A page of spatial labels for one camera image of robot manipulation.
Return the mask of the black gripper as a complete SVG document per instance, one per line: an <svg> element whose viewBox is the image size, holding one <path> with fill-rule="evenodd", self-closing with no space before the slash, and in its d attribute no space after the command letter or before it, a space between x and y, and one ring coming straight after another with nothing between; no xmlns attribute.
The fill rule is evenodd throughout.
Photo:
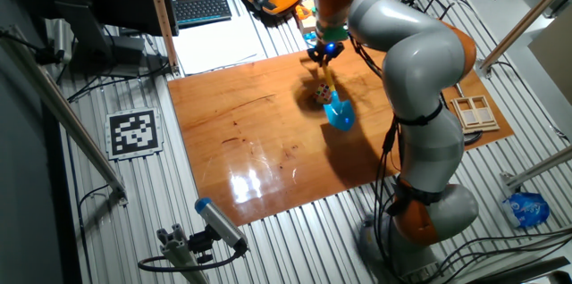
<svg viewBox="0 0 572 284"><path fill-rule="evenodd" d="M339 57L344 52L344 44L342 42L318 42L316 47L308 48L307 56L311 61L322 64L324 56L328 56L328 63Z"/></svg>

